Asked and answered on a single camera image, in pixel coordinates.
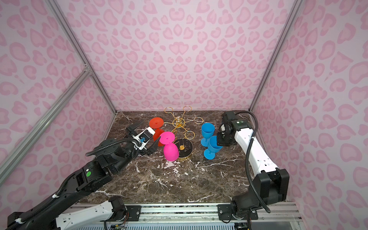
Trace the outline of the blue wine glass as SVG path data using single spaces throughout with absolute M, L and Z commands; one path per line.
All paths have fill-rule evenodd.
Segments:
M 203 147 L 208 146 L 209 139 L 213 136 L 215 127 L 212 123 L 204 123 L 201 127 L 201 145 Z
M 216 154 L 222 149 L 217 143 L 217 136 L 212 136 L 209 139 L 207 149 L 204 151 L 204 157 L 208 160 L 213 160 Z

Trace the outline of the blue wine glass front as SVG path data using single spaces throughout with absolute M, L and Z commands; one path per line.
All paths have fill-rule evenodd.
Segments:
M 212 136 L 209 139 L 207 149 L 204 151 L 204 157 L 208 160 L 213 160 L 216 154 L 222 149 L 217 143 L 217 136 Z

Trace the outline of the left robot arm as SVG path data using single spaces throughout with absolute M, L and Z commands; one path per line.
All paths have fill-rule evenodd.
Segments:
M 130 125 L 121 140 L 107 139 L 87 152 L 94 158 L 82 168 L 71 173 L 58 190 L 46 200 L 26 212 L 8 216 L 9 230 L 74 230 L 95 221 L 116 221 L 126 218 L 128 211 L 119 197 L 92 207 L 84 212 L 66 213 L 73 204 L 96 192 L 112 181 L 139 155 L 157 151 L 160 136 L 151 127 L 136 132 L 140 123 Z

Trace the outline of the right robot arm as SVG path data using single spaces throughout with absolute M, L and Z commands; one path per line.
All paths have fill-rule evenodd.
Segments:
M 246 217 L 263 209 L 270 213 L 270 205 L 283 202 L 287 198 L 289 173 L 279 168 L 267 155 L 256 138 L 259 123 L 256 116 L 245 111 L 253 120 L 251 125 L 240 117 L 241 111 L 227 111 L 221 115 L 221 125 L 217 133 L 217 144 L 222 147 L 239 145 L 245 152 L 245 173 L 249 182 L 248 191 L 232 198 L 232 215 Z

